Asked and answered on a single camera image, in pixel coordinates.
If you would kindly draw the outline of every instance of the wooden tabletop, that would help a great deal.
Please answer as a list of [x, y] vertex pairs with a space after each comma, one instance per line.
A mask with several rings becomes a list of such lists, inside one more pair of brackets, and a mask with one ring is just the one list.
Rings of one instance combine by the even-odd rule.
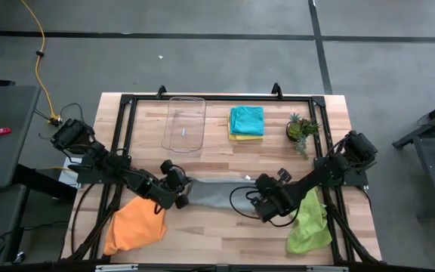
[[[112, 142], [120, 96], [121, 93], [103, 93], [100, 99], [94, 130], [97, 140], [107, 148], [110, 148]], [[332, 139], [336, 142], [351, 130], [345, 97], [326, 95], [325, 102]], [[264, 108], [265, 136], [262, 141], [228, 140], [227, 115], [231, 107], [243, 104]], [[290, 113], [310, 118], [306, 103], [206, 101], [206, 106], [205, 135], [200, 156], [179, 156], [162, 148], [168, 102], [139, 101], [129, 150], [132, 166], [145, 168], [160, 177], [160, 164], [165, 159], [172, 159], [173, 163], [186, 169], [188, 176], [195, 178], [243, 178], [246, 175], [256, 178], [263, 172], [276, 175], [280, 168], [285, 168], [294, 181], [313, 170], [313, 158], [316, 156], [313, 139], [309, 138], [307, 142], [310, 159], [304, 159], [294, 151], [292, 142], [285, 136], [285, 126]], [[122, 124], [119, 147], [123, 145], [128, 111], [127, 109]], [[316, 112], [320, 121], [318, 108]], [[320, 138], [325, 143], [322, 131]], [[94, 226], [102, 187], [95, 185], [82, 203], [76, 220], [76, 247]], [[77, 194], [73, 212], [83, 190], [79, 190]], [[344, 187], [343, 191], [350, 228], [368, 251], [380, 259], [368, 200], [356, 188]], [[134, 197], [135, 194], [125, 189], [121, 207]], [[276, 224], [280, 224], [289, 218], [274, 220]], [[176, 264], [332, 264], [330, 246], [303, 255], [289, 254], [285, 251], [285, 241], [290, 227], [275, 228], [269, 223], [262, 224], [260, 221], [244, 218], [232, 210], [204, 206], [187, 206], [178, 210], [174, 207], [166, 212], [165, 223], [167, 231], [162, 241], [140, 249], [118, 252], [112, 257], [112, 261]], [[100, 252], [103, 249], [105, 233], [106, 229], [100, 240]], [[70, 254], [69, 234], [70, 229], [66, 235], [63, 257]], [[341, 254], [345, 257], [341, 231], [337, 231], [337, 235]]]

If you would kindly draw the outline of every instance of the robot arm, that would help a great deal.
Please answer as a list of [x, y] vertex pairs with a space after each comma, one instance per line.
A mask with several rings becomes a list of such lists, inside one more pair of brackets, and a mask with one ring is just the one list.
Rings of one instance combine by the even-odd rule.
[[132, 169], [131, 157], [121, 156], [105, 149], [95, 140], [92, 127], [82, 121], [68, 119], [59, 131], [51, 138], [54, 148], [66, 154], [83, 154], [83, 164], [71, 165], [70, 168], [79, 174], [89, 175], [82, 183], [122, 184], [144, 199], [151, 199], [164, 209], [174, 203], [181, 209], [187, 205], [187, 197], [182, 194], [190, 183], [185, 171], [171, 160], [161, 164], [165, 178], [156, 176], [143, 169]]
[[309, 190], [320, 184], [330, 186], [331, 181], [341, 181], [351, 168], [370, 167], [377, 153], [370, 141], [355, 131], [350, 131], [335, 147], [327, 154], [325, 163], [299, 181], [289, 183], [291, 176], [284, 169], [280, 170], [281, 178], [278, 181], [266, 174], [256, 179], [255, 185], [260, 196], [253, 198], [251, 204], [262, 222], [299, 210], [301, 200]]

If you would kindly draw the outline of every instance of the floor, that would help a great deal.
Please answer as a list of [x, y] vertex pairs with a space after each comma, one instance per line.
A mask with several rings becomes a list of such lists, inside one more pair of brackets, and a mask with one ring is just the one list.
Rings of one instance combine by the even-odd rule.
[[[383, 259], [435, 268], [435, 221], [419, 224], [415, 218], [434, 197], [414, 148], [399, 152], [390, 145], [435, 108], [435, 39], [421, 39], [435, 37], [435, 1], [27, 2], [49, 32], [237, 34], [213, 39], [47, 39], [41, 77], [54, 106], [80, 103], [88, 123], [94, 121], [103, 91], [157, 91], [165, 85], [169, 91], [267, 93], [279, 82], [287, 94], [344, 94], [353, 127], [379, 150], [378, 164], [368, 176]], [[309, 4], [312, 11], [316, 5], [318, 20], [310, 16]], [[0, 0], [0, 29], [38, 30], [17, 0]], [[355, 42], [313, 40], [319, 32], [352, 36], [348, 41]], [[252, 40], [245, 40], [245, 34]], [[370, 42], [364, 36], [387, 38]], [[0, 36], [0, 79], [36, 85], [32, 71], [40, 42], [36, 37]], [[38, 108], [48, 112], [44, 95]], [[73, 108], [65, 112], [77, 114]], [[62, 165], [63, 155], [39, 137], [52, 132], [35, 116], [20, 161], [34, 168]], [[37, 193], [32, 193], [29, 207], [23, 220], [27, 225], [48, 222], [49, 211], [67, 220], [71, 210], [71, 205]], [[26, 233], [26, 261], [56, 259], [64, 232], [64, 226], [55, 225]]]

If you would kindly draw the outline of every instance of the table leg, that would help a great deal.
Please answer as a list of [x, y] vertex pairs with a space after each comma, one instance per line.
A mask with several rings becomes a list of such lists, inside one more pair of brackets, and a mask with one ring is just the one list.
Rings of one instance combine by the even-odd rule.
[[55, 181], [21, 164], [18, 164], [14, 171], [13, 183], [24, 184], [30, 190], [37, 190], [58, 199], [73, 201], [76, 196], [76, 188]]
[[16, 255], [19, 252], [21, 240], [23, 238], [24, 229], [21, 227], [21, 221], [23, 220], [24, 211], [26, 210], [26, 204], [28, 203], [29, 198], [29, 190], [26, 189], [24, 194], [24, 199], [21, 204], [20, 213], [17, 217], [16, 228], [13, 230], [11, 234], [11, 242], [9, 243], [8, 255], [6, 256], [6, 262], [12, 262], [16, 258]]

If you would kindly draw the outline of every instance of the potted plant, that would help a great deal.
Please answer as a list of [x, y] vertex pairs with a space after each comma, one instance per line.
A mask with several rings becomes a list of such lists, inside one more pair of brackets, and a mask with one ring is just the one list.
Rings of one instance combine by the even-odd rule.
[[286, 136], [290, 141], [295, 142], [295, 149], [305, 159], [308, 159], [307, 138], [318, 134], [318, 127], [315, 120], [301, 118], [296, 113], [290, 114], [290, 122], [286, 125]]

